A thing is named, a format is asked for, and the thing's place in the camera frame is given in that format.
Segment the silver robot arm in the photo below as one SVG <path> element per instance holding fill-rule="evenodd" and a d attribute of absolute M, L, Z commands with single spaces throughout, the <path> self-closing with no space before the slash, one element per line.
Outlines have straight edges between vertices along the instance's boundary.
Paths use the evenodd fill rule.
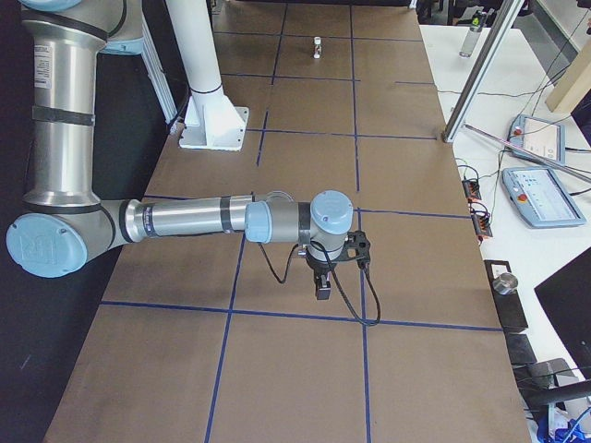
<path fill-rule="evenodd" d="M 274 191 L 157 203 L 93 193 L 97 56 L 142 51 L 141 2 L 25 1 L 21 20 L 34 40 L 35 136 L 26 212 L 6 233 L 17 264 L 59 278 L 147 238 L 241 232 L 257 244 L 303 247 L 316 296 L 329 297 L 335 266 L 349 258 L 357 239 L 352 203 L 341 192 L 327 190 L 309 202 Z"/>

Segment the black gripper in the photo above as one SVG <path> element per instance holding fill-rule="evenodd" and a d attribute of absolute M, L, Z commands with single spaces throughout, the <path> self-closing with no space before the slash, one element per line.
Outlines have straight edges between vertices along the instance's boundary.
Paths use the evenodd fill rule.
<path fill-rule="evenodd" d="M 332 266 L 323 260 L 316 259 L 309 252 L 306 253 L 306 262 L 314 272 L 316 298 L 319 301 L 329 300 L 332 287 L 328 273 L 332 270 Z"/>

